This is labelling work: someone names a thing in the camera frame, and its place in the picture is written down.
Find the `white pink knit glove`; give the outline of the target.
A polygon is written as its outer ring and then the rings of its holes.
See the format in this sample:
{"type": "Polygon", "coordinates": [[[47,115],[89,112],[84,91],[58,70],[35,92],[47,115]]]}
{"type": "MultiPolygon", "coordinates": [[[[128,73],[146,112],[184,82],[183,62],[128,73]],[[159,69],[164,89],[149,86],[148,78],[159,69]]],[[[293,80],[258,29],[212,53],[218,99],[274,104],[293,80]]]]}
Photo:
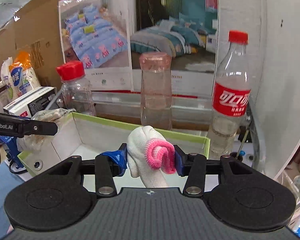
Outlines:
{"type": "Polygon", "coordinates": [[[174,174],[175,149],[151,126],[134,129],[127,139],[127,163],[130,175],[140,178],[146,188],[168,187],[162,175],[174,174]]]}

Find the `green cardboard box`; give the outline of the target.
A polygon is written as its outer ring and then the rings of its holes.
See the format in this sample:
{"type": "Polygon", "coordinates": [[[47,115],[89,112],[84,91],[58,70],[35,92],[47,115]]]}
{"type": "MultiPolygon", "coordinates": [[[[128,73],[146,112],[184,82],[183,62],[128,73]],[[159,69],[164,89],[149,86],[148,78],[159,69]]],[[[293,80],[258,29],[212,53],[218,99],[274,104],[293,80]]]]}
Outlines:
{"type": "MultiPolygon", "coordinates": [[[[94,159],[103,152],[117,150],[136,128],[142,126],[128,124],[83,115],[76,112],[63,115],[61,126],[56,135],[31,135],[17,139],[18,148],[23,151],[18,155],[21,163],[31,176],[36,176],[72,155],[79,155],[83,160],[94,159]]],[[[170,143],[178,145],[185,153],[199,153],[209,156],[210,140],[192,134],[172,132],[153,128],[170,143]]],[[[117,187],[145,187],[140,178],[132,178],[127,173],[116,178],[117,187]]]]}

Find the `black white red pen box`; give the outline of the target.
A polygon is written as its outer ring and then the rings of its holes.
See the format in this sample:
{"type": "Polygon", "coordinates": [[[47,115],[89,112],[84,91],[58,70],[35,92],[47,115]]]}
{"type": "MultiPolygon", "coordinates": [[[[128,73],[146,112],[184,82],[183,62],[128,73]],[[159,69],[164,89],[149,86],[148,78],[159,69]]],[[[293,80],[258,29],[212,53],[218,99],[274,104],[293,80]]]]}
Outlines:
{"type": "Polygon", "coordinates": [[[56,96],[55,87],[38,87],[3,107],[6,114],[31,118],[38,111],[46,109],[56,96]]]}

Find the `blue cloth mat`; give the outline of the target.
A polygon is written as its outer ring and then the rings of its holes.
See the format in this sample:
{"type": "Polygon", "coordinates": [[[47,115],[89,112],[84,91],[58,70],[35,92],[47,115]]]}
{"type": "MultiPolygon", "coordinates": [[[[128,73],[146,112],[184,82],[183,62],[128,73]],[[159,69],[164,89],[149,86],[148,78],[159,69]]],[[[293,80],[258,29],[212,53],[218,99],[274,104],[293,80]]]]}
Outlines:
{"type": "Polygon", "coordinates": [[[7,234],[10,227],[10,221],[4,209],[4,202],[7,194],[24,181],[9,171],[5,163],[0,165],[0,239],[7,234]]]}

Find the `pink-lid clear bottle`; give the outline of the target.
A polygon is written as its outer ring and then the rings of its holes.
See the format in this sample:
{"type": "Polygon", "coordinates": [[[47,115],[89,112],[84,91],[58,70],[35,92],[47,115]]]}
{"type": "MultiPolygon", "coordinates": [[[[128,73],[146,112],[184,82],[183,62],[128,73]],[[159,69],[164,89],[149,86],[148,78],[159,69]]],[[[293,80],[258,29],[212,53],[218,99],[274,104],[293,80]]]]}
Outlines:
{"type": "Polygon", "coordinates": [[[172,84],[170,55],[143,53],[140,58],[141,124],[154,128],[172,128],[172,84]]]}

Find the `red-lid clear jar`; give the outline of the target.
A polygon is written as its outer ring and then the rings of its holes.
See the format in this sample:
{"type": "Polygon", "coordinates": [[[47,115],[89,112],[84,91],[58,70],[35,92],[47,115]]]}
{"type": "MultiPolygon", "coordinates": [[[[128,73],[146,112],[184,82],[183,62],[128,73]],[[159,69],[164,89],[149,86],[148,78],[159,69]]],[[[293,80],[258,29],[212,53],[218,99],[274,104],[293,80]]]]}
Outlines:
{"type": "Polygon", "coordinates": [[[95,116],[91,84],[85,77],[84,66],[81,61],[69,61],[56,68],[61,78],[61,93],[63,103],[67,109],[95,116]]]}

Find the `coca-cola plastic bottle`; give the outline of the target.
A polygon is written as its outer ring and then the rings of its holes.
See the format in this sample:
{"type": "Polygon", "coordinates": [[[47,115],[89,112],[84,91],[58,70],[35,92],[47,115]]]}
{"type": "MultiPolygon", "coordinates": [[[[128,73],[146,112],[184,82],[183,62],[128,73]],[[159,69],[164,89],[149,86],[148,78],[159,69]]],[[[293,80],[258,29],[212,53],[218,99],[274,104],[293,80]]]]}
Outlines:
{"type": "Polygon", "coordinates": [[[209,159],[230,154],[239,125],[246,113],[251,85],[246,55],[248,34],[229,31],[229,50],[217,67],[212,96],[212,120],[207,133],[209,159]]]}

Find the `large cardboard sheet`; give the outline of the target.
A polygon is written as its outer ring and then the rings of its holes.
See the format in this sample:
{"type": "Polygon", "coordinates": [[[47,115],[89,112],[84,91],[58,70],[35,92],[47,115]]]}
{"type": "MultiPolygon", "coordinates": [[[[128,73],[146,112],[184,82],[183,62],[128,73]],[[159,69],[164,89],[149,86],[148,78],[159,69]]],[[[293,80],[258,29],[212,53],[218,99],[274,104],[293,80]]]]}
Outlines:
{"type": "Polygon", "coordinates": [[[0,70],[4,60],[20,51],[31,55],[32,67],[42,86],[60,89],[56,67],[63,64],[59,35],[59,0],[31,0],[0,28],[0,70]]]}

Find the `bedding poster calendar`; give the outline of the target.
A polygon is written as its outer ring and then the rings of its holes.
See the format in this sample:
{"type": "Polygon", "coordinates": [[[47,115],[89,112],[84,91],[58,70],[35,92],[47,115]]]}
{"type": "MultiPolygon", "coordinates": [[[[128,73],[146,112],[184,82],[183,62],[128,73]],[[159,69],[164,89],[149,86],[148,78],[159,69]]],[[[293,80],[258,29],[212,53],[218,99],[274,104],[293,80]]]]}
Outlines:
{"type": "Polygon", "coordinates": [[[64,61],[79,60],[95,90],[139,91],[140,56],[171,58],[172,92],[209,95],[218,0],[60,0],[64,61]]]}

